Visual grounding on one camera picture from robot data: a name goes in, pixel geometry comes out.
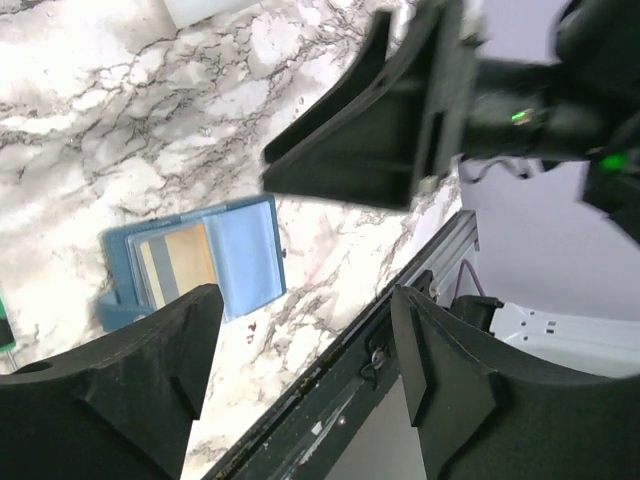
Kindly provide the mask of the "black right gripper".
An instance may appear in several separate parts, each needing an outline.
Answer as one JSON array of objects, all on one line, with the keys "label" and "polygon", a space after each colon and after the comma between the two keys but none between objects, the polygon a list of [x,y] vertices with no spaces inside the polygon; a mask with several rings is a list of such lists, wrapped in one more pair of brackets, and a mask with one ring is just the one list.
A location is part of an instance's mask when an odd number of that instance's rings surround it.
[{"label": "black right gripper", "polygon": [[406,210],[450,159],[585,160],[582,200],[639,231],[639,5],[571,1],[551,27],[552,64],[479,55],[482,22],[424,1],[387,54],[375,13],[352,64],[263,151],[264,191]]}]

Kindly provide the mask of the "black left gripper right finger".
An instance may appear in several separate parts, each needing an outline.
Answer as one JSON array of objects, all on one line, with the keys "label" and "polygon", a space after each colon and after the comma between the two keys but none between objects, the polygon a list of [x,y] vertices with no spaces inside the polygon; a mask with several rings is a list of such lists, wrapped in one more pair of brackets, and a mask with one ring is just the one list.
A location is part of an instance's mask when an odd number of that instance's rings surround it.
[{"label": "black left gripper right finger", "polygon": [[556,365],[396,287],[391,319],[430,479],[635,479],[639,380]]}]

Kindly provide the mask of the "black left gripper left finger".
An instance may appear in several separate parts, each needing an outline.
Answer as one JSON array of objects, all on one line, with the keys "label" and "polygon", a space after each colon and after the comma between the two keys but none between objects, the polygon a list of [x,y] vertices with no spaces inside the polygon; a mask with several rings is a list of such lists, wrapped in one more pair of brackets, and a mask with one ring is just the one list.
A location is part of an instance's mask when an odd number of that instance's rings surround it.
[{"label": "black left gripper left finger", "polygon": [[178,479],[223,313],[216,285],[1,378],[4,479]]}]

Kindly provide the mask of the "blue leather card holder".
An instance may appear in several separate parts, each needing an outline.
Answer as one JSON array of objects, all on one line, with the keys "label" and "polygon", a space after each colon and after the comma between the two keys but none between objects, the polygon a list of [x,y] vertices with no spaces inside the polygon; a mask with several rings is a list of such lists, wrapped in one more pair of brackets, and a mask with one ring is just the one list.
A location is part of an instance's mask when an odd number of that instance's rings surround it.
[{"label": "blue leather card holder", "polygon": [[226,322],[284,295],[270,194],[112,228],[102,235],[113,291],[97,302],[104,331],[123,328],[197,286],[221,290]]}]

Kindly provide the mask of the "white plastic card tray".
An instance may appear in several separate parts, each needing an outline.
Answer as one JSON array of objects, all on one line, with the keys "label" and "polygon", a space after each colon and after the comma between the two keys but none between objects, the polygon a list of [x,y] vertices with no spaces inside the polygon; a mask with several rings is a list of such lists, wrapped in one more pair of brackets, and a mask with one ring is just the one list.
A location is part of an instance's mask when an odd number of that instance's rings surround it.
[{"label": "white plastic card tray", "polygon": [[179,29],[191,26],[219,13],[242,10],[260,0],[164,0],[164,4]]}]

